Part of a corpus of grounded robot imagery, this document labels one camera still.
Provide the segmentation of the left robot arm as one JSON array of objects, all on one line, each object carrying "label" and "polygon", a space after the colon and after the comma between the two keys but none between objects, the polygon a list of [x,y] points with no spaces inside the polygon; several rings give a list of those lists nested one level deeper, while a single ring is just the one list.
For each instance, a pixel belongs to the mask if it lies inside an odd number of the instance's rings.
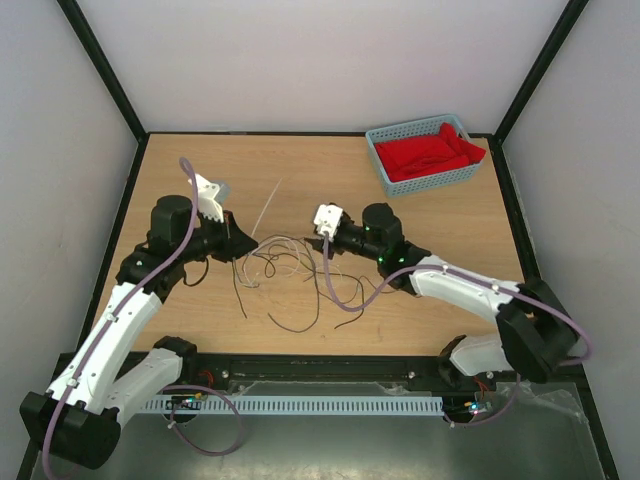
[{"label": "left robot arm", "polygon": [[122,261],[94,329],[46,392],[30,392],[20,405],[48,478],[54,476],[52,457],[100,468],[149,399],[167,387],[196,382],[197,347],[179,337],[161,338],[135,367],[127,373],[121,368],[142,330],[184,281],[186,264],[232,262],[257,245],[212,200],[169,195],[156,202],[146,240]]}]

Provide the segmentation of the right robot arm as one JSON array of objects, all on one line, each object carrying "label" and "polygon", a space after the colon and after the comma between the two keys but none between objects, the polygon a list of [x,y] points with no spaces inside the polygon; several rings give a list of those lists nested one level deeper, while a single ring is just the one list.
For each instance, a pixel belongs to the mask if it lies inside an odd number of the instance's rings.
[{"label": "right robot arm", "polygon": [[423,249],[403,234],[401,220],[386,203],[373,203],[356,224],[338,205],[321,204],[309,244],[329,262],[350,253],[375,262],[384,286],[415,297],[430,297],[470,312],[497,329],[483,336],[460,335],[437,357],[437,376],[458,389],[471,377],[515,372],[545,383],[560,367],[588,358],[572,350],[586,339],[546,282],[499,280],[472,272]]}]

